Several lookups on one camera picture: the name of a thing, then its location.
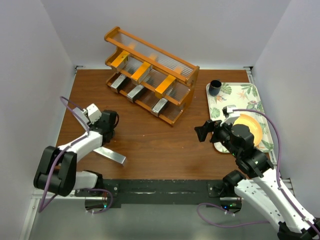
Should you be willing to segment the orange toothpaste box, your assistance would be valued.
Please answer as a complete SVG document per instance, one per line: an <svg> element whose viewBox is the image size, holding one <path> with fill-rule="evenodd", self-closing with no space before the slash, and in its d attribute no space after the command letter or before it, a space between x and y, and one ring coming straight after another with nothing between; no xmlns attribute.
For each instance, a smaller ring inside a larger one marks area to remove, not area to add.
<svg viewBox="0 0 320 240"><path fill-rule="evenodd" d="M155 96L159 99L166 95L168 89L176 82L176 78L168 75L154 90Z"/></svg>
<svg viewBox="0 0 320 240"><path fill-rule="evenodd" d="M152 70L153 66L148 62L143 62L141 66L131 75L132 82L135 85L139 85L144 78Z"/></svg>
<svg viewBox="0 0 320 240"><path fill-rule="evenodd" d="M110 64L117 73L123 69L129 59L130 53L123 50Z"/></svg>

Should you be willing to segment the grey toothpaste box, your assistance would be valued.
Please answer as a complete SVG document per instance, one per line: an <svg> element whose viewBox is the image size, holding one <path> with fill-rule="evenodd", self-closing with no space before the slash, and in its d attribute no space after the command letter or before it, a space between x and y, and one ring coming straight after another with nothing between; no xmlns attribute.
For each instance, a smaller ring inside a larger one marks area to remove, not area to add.
<svg viewBox="0 0 320 240"><path fill-rule="evenodd" d="M83 113L83 111L81 110L81 109L79 109L79 108L74 108L73 109L73 112L76 114L76 119L77 119L77 121L81 124L81 126L83 127L83 128L86 128L86 126L85 125L87 125L88 124L88 122L89 122L89 120L88 120L88 118L86 117L86 115Z"/></svg>

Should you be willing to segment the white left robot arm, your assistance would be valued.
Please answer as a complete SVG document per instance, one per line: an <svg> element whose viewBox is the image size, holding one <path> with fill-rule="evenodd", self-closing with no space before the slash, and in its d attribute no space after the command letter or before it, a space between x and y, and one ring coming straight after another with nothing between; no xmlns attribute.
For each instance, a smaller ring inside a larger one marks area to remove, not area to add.
<svg viewBox="0 0 320 240"><path fill-rule="evenodd" d="M45 192L67 196L73 190L94 189L102 185L102 175L97 172L77 171L77 163L92 151L109 143L115 134L119 115L104 110L91 124L88 132L74 141L44 149L33 179L33 186Z"/></svg>

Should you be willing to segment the chrome silver toothpaste box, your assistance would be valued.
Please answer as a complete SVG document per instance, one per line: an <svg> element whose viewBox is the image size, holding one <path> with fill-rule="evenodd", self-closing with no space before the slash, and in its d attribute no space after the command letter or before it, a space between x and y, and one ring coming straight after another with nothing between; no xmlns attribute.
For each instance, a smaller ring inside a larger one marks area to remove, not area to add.
<svg viewBox="0 0 320 240"><path fill-rule="evenodd" d="M158 117L161 112L165 109L165 106L167 105L168 100L166 98L161 98L152 108L151 113Z"/></svg>

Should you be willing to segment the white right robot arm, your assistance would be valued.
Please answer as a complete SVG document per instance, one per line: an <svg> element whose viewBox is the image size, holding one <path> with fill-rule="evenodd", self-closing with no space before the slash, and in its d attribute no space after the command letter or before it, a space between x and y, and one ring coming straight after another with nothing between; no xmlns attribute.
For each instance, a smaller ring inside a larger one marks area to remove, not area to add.
<svg viewBox="0 0 320 240"><path fill-rule="evenodd" d="M243 124L207 120L194 128L204 142L221 143L238 166L223 179L224 191L246 200L277 230L280 240L311 240L320 235L320 220L309 213L282 182L266 154L254 146L254 135Z"/></svg>

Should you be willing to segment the black toothpaste box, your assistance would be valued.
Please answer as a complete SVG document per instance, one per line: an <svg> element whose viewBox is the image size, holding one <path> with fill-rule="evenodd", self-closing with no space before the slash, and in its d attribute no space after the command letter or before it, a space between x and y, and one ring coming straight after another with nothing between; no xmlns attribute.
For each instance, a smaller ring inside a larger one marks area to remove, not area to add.
<svg viewBox="0 0 320 240"><path fill-rule="evenodd" d="M134 103L136 100L138 100L145 92L147 88L141 84L136 85L127 95L126 98Z"/></svg>

